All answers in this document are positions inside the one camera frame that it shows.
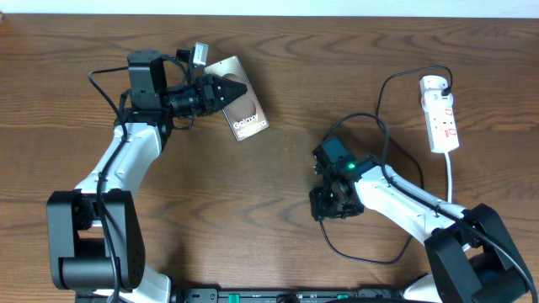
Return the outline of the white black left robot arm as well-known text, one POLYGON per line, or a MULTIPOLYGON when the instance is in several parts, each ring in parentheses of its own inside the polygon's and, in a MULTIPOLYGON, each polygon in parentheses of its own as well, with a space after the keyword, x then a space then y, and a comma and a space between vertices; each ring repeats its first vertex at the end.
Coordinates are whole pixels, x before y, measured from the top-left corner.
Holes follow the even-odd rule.
POLYGON ((214 114, 248 88, 211 74, 208 47, 196 43, 169 56, 137 50, 124 71, 131 86, 115 112, 113 140, 92 172, 46 204, 51 279, 77 302, 181 302, 182 290, 146 263, 134 199, 148 168, 176 130, 175 119, 214 114))

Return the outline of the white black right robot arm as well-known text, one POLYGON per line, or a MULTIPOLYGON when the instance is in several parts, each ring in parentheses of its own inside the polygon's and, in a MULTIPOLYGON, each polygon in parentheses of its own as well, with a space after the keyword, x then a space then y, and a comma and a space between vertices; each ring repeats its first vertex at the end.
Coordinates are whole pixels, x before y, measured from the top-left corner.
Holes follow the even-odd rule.
POLYGON ((374 210, 420 242, 430 273, 407 286, 404 300, 513 302, 530 293, 531 274, 499 214, 438 199, 382 162, 356 158, 332 137, 312 152, 323 184, 310 193, 312 217, 344 219, 374 210))

